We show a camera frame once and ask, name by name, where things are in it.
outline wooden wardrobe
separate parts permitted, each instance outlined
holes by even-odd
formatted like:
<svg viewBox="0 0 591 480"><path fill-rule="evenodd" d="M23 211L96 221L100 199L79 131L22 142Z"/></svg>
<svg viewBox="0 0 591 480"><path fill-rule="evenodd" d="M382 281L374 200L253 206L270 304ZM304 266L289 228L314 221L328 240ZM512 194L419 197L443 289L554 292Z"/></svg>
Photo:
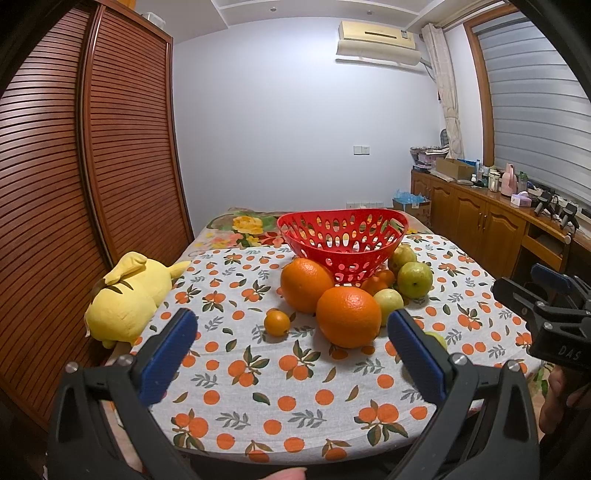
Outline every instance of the wooden wardrobe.
<svg viewBox="0 0 591 480"><path fill-rule="evenodd" d="M78 4L0 99L0 400L47 430L94 283L128 251L193 239L171 105L172 39L109 0Z"/></svg>

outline wall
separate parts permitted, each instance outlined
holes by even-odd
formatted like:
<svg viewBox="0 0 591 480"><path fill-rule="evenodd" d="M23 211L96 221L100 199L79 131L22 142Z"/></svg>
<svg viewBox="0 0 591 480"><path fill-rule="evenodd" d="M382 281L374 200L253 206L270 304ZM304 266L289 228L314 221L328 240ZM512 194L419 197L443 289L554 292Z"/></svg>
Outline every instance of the wall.
<svg viewBox="0 0 591 480"><path fill-rule="evenodd" d="M458 25L445 33L456 77L457 102L460 127L464 143L464 156L468 160L482 159L482 110L474 58L464 25Z"/></svg>
<svg viewBox="0 0 591 480"><path fill-rule="evenodd" d="M439 144L435 83L416 69L335 61L339 20L277 19L174 47L178 151L193 229L232 206L390 204L415 145ZM370 156L353 156L369 145Z"/></svg>

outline human hand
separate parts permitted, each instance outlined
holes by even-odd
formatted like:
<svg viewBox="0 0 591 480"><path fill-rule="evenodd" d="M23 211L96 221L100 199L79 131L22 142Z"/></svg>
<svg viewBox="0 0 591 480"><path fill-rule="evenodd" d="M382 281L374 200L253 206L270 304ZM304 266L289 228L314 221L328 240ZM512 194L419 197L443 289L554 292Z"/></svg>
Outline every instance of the human hand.
<svg viewBox="0 0 591 480"><path fill-rule="evenodd" d="M577 410L591 408L591 391L588 385L569 394L569 387L580 384L581 374L559 366L548 377L548 393L540 410L540 429L546 434L554 433L564 416L566 407Z"/></svg>
<svg viewBox="0 0 591 480"><path fill-rule="evenodd" d="M288 468L266 476L262 480L306 480L306 468Z"/></svg>

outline air conditioner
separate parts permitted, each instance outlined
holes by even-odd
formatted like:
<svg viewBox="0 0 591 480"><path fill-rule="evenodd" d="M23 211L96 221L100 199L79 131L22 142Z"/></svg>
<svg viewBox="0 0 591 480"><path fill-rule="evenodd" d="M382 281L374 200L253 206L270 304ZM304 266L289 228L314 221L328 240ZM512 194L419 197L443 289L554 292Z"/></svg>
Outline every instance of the air conditioner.
<svg viewBox="0 0 591 480"><path fill-rule="evenodd" d="M410 32L382 25L342 21L336 54L416 65L421 60L421 52L416 47L414 35Z"/></svg>

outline red plastic basket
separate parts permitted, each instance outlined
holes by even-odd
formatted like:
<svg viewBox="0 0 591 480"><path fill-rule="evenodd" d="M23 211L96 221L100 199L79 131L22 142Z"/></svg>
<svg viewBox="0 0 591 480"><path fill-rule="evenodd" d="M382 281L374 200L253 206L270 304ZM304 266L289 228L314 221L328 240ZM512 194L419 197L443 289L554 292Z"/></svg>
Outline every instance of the red plastic basket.
<svg viewBox="0 0 591 480"><path fill-rule="evenodd" d="M382 208L287 213L277 225L296 255L325 265L339 284L373 275L408 229L403 213Z"/></svg>

